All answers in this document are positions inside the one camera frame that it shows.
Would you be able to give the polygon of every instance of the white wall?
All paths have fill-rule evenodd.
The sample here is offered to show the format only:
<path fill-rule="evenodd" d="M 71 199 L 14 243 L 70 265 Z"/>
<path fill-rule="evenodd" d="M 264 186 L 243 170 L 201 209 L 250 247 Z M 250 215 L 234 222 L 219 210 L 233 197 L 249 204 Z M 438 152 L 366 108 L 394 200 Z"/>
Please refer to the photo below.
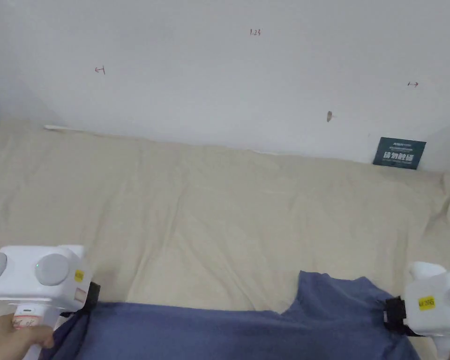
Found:
<path fill-rule="evenodd" d="M 10 115 L 364 162 L 422 140 L 450 169 L 450 0 L 3 0 Z"/>

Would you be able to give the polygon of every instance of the beige bedsheet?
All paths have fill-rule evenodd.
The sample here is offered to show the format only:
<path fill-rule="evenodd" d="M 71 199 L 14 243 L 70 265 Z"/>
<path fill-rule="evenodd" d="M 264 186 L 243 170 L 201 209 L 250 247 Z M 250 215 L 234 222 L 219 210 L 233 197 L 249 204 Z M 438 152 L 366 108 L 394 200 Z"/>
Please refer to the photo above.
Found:
<path fill-rule="evenodd" d="M 10 244 L 84 244 L 101 300 L 282 312 L 300 270 L 398 295 L 450 268 L 450 175 L 2 121 Z"/>

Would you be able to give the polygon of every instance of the white robotic gripper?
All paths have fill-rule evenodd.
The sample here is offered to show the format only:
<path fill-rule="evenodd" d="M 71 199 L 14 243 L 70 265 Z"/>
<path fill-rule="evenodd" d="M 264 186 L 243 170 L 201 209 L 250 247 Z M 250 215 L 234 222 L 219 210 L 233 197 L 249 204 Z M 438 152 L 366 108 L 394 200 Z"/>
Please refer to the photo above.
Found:
<path fill-rule="evenodd" d="M 405 287 L 403 300 L 408 327 L 416 334 L 431 337 L 439 358 L 450 354 L 450 271 L 443 266 L 414 262 L 413 281 Z"/>
<path fill-rule="evenodd" d="M 79 245 L 6 246 L 0 249 L 0 301 L 17 305 L 13 325 L 55 327 L 60 314 L 83 308 L 91 271 Z M 25 360 L 37 360 L 32 346 Z"/>

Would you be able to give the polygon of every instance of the white plastic casing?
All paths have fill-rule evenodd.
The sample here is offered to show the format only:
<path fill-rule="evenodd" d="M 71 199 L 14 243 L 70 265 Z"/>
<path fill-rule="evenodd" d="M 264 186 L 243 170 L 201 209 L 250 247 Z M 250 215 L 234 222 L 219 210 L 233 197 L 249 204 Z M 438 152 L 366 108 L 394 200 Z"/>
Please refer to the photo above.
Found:
<path fill-rule="evenodd" d="M 84 261 L 83 246 L 6 246 L 0 253 L 7 256 L 5 271 L 0 276 L 0 300 L 17 305 L 49 305 L 68 312 L 84 306 L 92 274 Z M 58 285 L 43 285 L 37 279 L 37 264 L 52 254 L 67 259 L 68 275 Z"/>
<path fill-rule="evenodd" d="M 410 273 L 414 281 L 405 287 L 402 297 L 405 301 L 407 324 L 413 332 L 431 337 L 437 346 L 439 358 L 448 359 L 450 272 L 437 264 L 414 262 L 410 267 Z"/>
<path fill-rule="evenodd" d="M 432 296 L 435 308 L 421 310 L 419 300 Z M 450 272 L 414 281 L 405 288 L 408 326 L 425 336 L 450 335 Z"/>

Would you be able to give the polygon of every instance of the handle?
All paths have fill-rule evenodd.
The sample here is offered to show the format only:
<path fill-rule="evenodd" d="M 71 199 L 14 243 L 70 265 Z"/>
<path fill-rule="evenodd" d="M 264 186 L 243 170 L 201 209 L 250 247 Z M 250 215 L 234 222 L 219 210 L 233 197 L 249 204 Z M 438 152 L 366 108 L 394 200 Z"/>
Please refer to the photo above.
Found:
<path fill-rule="evenodd" d="M 19 304 L 13 318 L 13 326 L 21 329 L 27 326 L 48 325 L 55 327 L 61 309 L 41 304 Z M 32 345 L 23 360 L 38 360 L 42 347 Z"/>

